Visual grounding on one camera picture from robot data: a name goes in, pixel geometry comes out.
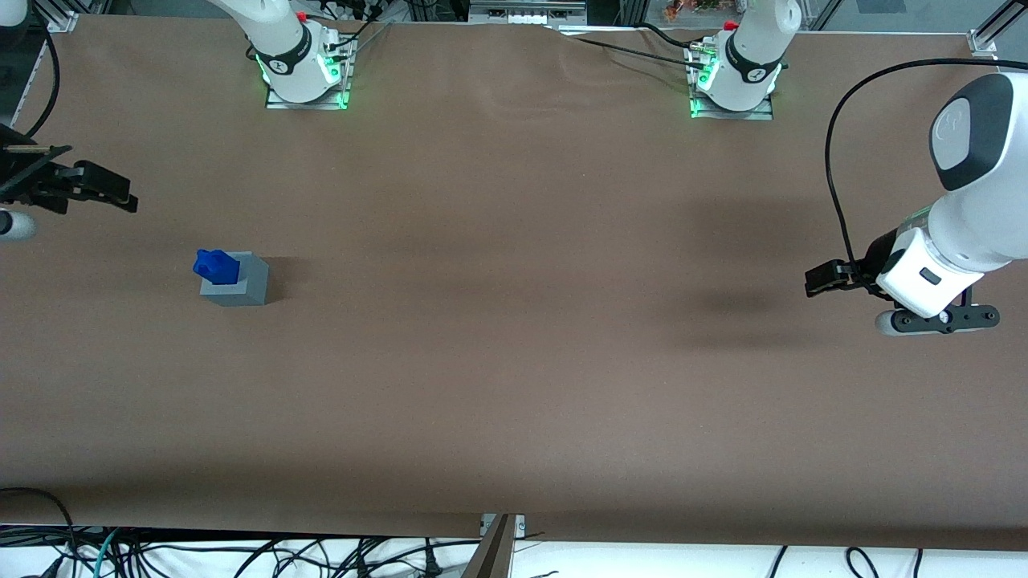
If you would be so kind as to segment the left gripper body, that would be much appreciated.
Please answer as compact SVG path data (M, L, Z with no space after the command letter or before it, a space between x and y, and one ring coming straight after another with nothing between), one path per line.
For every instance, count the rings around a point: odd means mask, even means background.
M986 245L968 230L895 228L867 247L862 270L900 306L930 318L984 277L984 253Z

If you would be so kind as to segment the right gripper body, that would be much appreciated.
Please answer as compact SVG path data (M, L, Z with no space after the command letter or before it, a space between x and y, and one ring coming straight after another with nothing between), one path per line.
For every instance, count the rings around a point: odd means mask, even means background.
M73 150L70 145L38 144L15 129L1 124L2 201L38 194L40 186L59 179L63 168L56 157Z

